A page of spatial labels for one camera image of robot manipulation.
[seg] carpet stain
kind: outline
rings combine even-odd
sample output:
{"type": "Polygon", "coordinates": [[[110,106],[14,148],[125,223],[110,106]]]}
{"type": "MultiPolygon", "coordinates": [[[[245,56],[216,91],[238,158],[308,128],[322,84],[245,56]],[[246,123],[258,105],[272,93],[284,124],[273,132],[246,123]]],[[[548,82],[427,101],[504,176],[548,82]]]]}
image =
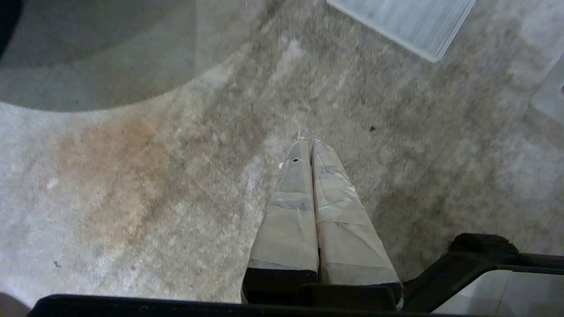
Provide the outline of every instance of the carpet stain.
{"type": "Polygon", "coordinates": [[[169,158],[152,142],[156,131],[152,120],[124,115],[61,138],[58,179],[73,191],[87,244],[122,249],[143,238],[147,215],[166,188],[169,158]]]}

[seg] brown stain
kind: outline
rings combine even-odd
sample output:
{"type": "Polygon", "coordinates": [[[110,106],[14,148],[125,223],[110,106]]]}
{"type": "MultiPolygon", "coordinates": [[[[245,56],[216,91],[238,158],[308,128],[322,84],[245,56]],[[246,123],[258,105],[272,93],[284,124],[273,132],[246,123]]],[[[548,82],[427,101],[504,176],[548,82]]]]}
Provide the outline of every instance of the brown stain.
{"type": "Polygon", "coordinates": [[[156,131],[152,120],[124,115],[61,138],[58,177],[75,197],[86,244],[121,249],[146,234],[146,215],[164,192],[169,162],[152,142],[156,131]]]}

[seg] gray carpet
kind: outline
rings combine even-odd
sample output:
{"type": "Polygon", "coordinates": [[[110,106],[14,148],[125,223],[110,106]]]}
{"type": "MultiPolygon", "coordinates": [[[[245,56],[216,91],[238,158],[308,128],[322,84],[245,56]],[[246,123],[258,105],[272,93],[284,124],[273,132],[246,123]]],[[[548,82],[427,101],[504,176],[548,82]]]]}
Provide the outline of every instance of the gray carpet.
{"type": "Polygon", "coordinates": [[[561,1],[478,1],[430,64],[324,1],[271,8],[221,65],[103,112],[1,109],[1,290],[238,301],[278,164],[339,154],[401,279],[461,232],[564,254],[564,147],[528,101],[561,1]]]}

